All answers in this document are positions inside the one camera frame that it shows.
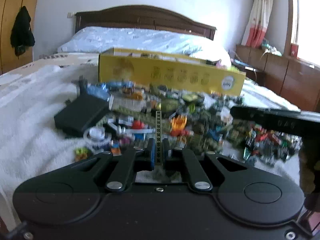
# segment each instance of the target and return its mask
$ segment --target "window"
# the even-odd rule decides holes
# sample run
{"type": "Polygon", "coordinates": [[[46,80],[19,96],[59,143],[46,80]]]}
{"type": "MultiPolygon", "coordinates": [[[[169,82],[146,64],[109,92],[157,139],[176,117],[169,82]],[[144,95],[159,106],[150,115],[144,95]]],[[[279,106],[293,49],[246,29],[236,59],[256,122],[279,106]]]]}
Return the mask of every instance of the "window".
{"type": "Polygon", "coordinates": [[[298,57],[320,65],[320,0],[298,0],[298,57]]]}

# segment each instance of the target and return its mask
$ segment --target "screw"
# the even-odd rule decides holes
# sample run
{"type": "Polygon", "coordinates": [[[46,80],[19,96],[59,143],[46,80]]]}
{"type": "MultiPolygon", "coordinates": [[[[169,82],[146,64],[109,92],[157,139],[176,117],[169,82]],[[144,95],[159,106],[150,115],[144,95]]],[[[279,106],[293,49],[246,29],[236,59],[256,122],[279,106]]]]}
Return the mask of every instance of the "screw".
{"type": "Polygon", "coordinates": [[[109,183],[107,184],[107,187],[108,187],[109,189],[114,189],[114,190],[116,190],[116,189],[121,189],[122,186],[123,186],[122,183],[119,182],[119,181],[112,181],[112,182],[109,182],[109,183]]]}
{"type": "Polygon", "coordinates": [[[163,188],[161,188],[161,187],[156,187],[156,191],[157,191],[157,192],[163,192],[163,191],[164,191],[164,189],[163,189],[163,188]]]}
{"type": "Polygon", "coordinates": [[[287,240],[294,240],[294,239],[296,238],[296,234],[295,234],[295,232],[289,232],[289,233],[287,233],[287,234],[285,235],[285,238],[286,238],[287,240]]]}
{"type": "Polygon", "coordinates": [[[197,189],[202,189],[202,190],[204,190],[204,189],[210,188],[210,184],[209,184],[208,182],[205,182],[205,181],[199,181],[199,182],[196,182],[196,183],[195,183],[195,187],[196,187],[197,189]]]}
{"type": "Polygon", "coordinates": [[[33,240],[33,234],[31,234],[30,232],[26,232],[23,234],[23,238],[26,240],[33,240]]]}

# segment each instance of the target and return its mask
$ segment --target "hanging clothes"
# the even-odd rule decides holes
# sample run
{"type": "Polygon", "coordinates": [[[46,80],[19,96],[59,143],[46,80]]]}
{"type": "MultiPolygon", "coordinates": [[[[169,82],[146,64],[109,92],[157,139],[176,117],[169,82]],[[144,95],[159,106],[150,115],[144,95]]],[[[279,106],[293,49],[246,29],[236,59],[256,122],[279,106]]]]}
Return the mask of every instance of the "hanging clothes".
{"type": "Polygon", "coordinates": [[[273,0],[254,0],[242,45],[259,48],[269,25],[273,0]]]}
{"type": "Polygon", "coordinates": [[[26,52],[26,47],[32,47],[35,44],[30,22],[29,12],[23,6],[17,14],[10,37],[11,46],[14,47],[16,56],[22,55],[26,52]]]}

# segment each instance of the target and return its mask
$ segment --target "wall outlet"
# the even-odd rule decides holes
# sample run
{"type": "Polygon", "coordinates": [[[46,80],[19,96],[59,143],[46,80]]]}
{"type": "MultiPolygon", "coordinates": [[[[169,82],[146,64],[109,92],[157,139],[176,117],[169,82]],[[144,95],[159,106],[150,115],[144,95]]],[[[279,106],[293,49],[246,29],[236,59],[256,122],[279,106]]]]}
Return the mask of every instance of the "wall outlet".
{"type": "Polygon", "coordinates": [[[67,18],[72,18],[74,15],[75,15],[74,12],[71,12],[71,13],[69,12],[67,18]]]}

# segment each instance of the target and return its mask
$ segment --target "white wall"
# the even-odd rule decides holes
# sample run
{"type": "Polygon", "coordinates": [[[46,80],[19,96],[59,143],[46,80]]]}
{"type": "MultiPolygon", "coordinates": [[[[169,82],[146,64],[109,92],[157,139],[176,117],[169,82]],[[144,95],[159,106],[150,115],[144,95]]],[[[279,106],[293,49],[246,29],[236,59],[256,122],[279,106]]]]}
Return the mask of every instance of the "white wall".
{"type": "Polygon", "coordinates": [[[288,14],[289,0],[273,0],[269,26],[265,37],[269,40],[270,45],[276,47],[281,53],[284,52],[287,37],[288,14]]]}
{"type": "Polygon", "coordinates": [[[217,27],[215,39],[226,50],[241,42],[253,0],[38,0],[34,21],[34,60],[52,54],[74,34],[68,12],[101,10],[113,6],[146,4],[183,14],[217,27]]]}

